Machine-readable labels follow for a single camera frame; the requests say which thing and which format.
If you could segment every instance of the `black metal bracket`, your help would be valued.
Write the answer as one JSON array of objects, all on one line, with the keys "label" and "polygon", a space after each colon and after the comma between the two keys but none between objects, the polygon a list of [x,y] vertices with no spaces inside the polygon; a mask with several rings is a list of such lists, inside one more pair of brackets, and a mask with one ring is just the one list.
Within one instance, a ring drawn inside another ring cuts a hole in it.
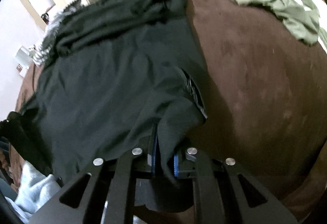
[{"label": "black metal bracket", "polygon": [[[132,224],[137,179],[160,171],[159,146],[152,135],[120,158],[97,158],[30,219],[30,224]],[[173,168],[179,180],[193,181],[196,224],[293,224],[296,218],[238,162],[212,160],[205,152],[181,147]]]}]

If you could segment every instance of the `clothing pile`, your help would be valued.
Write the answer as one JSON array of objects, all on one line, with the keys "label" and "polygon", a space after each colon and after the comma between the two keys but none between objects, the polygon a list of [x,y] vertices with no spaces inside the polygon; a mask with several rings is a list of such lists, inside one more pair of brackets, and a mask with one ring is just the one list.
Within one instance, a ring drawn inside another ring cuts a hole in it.
[{"label": "clothing pile", "polygon": [[287,30],[298,40],[312,45],[320,38],[326,38],[326,31],[319,26],[319,10],[312,0],[233,0],[240,6],[264,6],[281,19]]},{"label": "clothing pile", "polygon": [[65,15],[48,42],[38,89],[1,135],[63,184],[92,160],[112,160],[157,127],[161,165],[204,123],[207,69],[187,0],[99,0]]}]

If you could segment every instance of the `metal screw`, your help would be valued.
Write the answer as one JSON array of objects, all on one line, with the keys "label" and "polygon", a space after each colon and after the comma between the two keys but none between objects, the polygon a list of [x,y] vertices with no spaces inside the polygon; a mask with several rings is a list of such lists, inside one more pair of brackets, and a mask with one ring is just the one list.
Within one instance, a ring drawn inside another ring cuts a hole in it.
[{"label": "metal screw", "polygon": [[190,147],[187,149],[187,153],[190,155],[195,155],[197,153],[197,149],[195,147]]},{"label": "metal screw", "polygon": [[103,159],[102,158],[97,158],[97,159],[93,160],[93,164],[95,166],[100,166],[100,165],[103,164]]},{"label": "metal screw", "polygon": [[233,158],[226,159],[226,164],[227,165],[233,166],[233,165],[235,165],[235,163],[236,163],[236,161]]},{"label": "metal screw", "polygon": [[143,150],[140,147],[136,147],[132,150],[133,155],[141,155]]}]

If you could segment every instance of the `white fabric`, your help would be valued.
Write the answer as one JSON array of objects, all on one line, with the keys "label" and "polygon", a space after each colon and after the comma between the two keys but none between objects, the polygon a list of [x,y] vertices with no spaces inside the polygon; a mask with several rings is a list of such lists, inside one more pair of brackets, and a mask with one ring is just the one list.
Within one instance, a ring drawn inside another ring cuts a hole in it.
[{"label": "white fabric", "polygon": [[52,174],[45,177],[31,163],[25,161],[18,196],[15,202],[7,197],[6,199],[15,209],[22,222],[28,223],[30,217],[59,190],[60,186]]}]

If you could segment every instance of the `light blue blanket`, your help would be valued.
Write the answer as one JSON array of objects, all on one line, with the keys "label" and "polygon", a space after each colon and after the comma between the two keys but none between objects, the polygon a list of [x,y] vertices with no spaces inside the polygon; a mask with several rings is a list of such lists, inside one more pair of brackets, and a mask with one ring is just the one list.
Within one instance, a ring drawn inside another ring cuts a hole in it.
[{"label": "light blue blanket", "polygon": [[59,190],[60,186],[52,174],[45,177],[31,163],[25,161],[18,196],[15,201],[7,197],[6,199],[18,213],[22,222],[28,223],[30,217]]}]

